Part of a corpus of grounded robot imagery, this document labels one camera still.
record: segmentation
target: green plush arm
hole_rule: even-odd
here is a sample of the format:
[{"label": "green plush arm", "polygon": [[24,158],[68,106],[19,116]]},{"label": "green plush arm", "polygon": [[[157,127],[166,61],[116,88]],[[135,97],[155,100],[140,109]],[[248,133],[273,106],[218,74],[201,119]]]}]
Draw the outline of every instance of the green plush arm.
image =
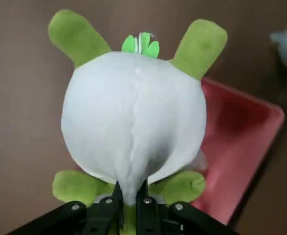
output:
[{"label": "green plush arm", "polygon": [[196,20],[189,26],[170,63],[189,76],[201,80],[222,52],[226,41],[226,31],[217,24]]},{"label": "green plush arm", "polygon": [[50,40],[79,67],[111,51],[108,43],[81,15],[71,10],[57,12],[48,26]]}]

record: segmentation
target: red tray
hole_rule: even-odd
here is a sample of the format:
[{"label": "red tray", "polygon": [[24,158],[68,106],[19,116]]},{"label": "red tray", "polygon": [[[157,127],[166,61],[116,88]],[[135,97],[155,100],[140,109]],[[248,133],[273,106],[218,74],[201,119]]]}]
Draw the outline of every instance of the red tray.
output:
[{"label": "red tray", "polygon": [[192,204],[223,224],[229,222],[284,121],[276,105],[208,78],[202,150],[207,157],[206,189]]}]

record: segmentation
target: green felt leaf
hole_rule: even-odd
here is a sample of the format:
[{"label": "green felt leaf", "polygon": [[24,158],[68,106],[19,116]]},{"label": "green felt leaf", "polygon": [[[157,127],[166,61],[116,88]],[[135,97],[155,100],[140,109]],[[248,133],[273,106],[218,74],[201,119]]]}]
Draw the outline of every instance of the green felt leaf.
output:
[{"label": "green felt leaf", "polygon": [[150,43],[150,34],[143,32],[141,34],[141,46],[142,46],[142,51],[145,51]]},{"label": "green felt leaf", "polygon": [[90,175],[64,170],[55,175],[53,195],[62,202],[80,201],[90,206],[97,195],[112,193],[113,187]]},{"label": "green felt leaf", "polygon": [[177,69],[201,80],[222,52],[227,32],[207,20],[196,20],[183,36],[174,58],[170,61]]},{"label": "green felt leaf", "polygon": [[153,57],[153,58],[157,58],[158,54],[159,54],[159,44],[157,41],[152,42],[148,48],[146,48],[145,50],[142,51],[143,55],[149,56],[149,57]]},{"label": "green felt leaf", "polygon": [[190,202],[205,189],[205,178],[198,172],[185,171],[150,186],[150,192],[163,195],[166,204],[176,201]]},{"label": "green felt leaf", "polygon": [[48,26],[51,42],[63,51],[79,67],[86,62],[111,51],[108,43],[83,16],[60,10]]},{"label": "green felt leaf", "polygon": [[123,45],[122,45],[122,51],[126,51],[126,52],[131,52],[134,53],[135,52],[135,39],[134,36],[129,35]]}]

